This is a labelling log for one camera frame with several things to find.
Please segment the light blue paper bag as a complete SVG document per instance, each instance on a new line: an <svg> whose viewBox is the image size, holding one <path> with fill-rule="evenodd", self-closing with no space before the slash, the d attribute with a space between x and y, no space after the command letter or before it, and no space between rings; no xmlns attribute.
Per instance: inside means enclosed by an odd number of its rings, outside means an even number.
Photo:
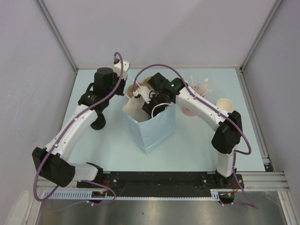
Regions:
<svg viewBox="0 0 300 225"><path fill-rule="evenodd" d="M145 101L135 98L133 85L127 89L129 100L122 111L136 145L149 154L175 131L176 108L174 104L158 106L154 113L142 110Z"/></svg>

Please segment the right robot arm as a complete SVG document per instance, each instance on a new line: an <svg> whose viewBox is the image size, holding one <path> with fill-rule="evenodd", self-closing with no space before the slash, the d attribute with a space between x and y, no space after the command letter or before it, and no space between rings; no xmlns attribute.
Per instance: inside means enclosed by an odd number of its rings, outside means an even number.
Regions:
<svg viewBox="0 0 300 225"><path fill-rule="evenodd" d="M164 106L174 103L191 111L215 132L211 144L218 151L216 182L221 188L229 187L233 183L233 151L241 139L241 115L237 111L220 110L180 78L169 81L156 73L148 85L155 92L142 107L149 116L158 115L165 110Z"/></svg>

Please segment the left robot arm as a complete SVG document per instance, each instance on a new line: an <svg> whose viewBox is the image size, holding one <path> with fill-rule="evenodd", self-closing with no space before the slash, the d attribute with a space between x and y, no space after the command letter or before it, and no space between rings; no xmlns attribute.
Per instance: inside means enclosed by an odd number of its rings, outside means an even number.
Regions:
<svg viewBox="0 0 300 225"><path fill-rule="evenodd" d="M122 96L129 64L123 67L101 67L94 74L94 81L78 101L72 117L64 128L43 149L36 147L32 152L33 162L39 175L59 187L72 181L87 180L97 188L103 184L102 168L92 164L70 164L71 152L88 127L102 129L106 120L103 110L114 95Z"/></svg>

